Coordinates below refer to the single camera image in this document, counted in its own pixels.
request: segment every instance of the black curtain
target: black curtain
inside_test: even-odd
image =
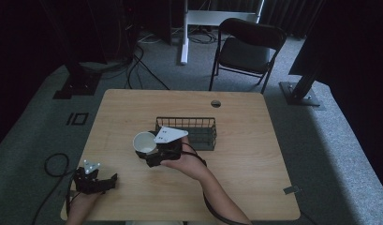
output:
[[[383,0],[328,0],[289,73],[330,87],[383,184]]]

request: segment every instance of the forearm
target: forearm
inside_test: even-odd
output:
[[[217,214],[235,222],[251,224],[249,218],[229,197],[210,171],[199,182],[206,199]]]

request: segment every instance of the human hand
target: human hand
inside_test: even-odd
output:
[[[188,137],[182,137],[183,151],[194,153],[196,152],[188,145]],[[185,175],[202,180],[203,178],[212,175],[209,169],[197,158],[190,155],[182,154],[177,160],[163,160],[161,165],[176,169]]]

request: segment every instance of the chair seat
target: chair seat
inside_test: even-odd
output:
[[[219,57],[219,64],[224,67],[256,73],[265,73],[269,62],[269,48],[249,45],[234,37],[227,38]]]

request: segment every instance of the wooden table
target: wooden table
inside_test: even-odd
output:
[[[219,100],[221,107],[211,106]],[[213,220],[199,182],[163,166],[149,168],[132,141],[157,116],[214,117],[213,151],[201,152],[225,191],[252,220],[300,216],[264,97],[258,93],[108,90],[81,157],[100,162],[99,179],[118,173],[88,220]]]

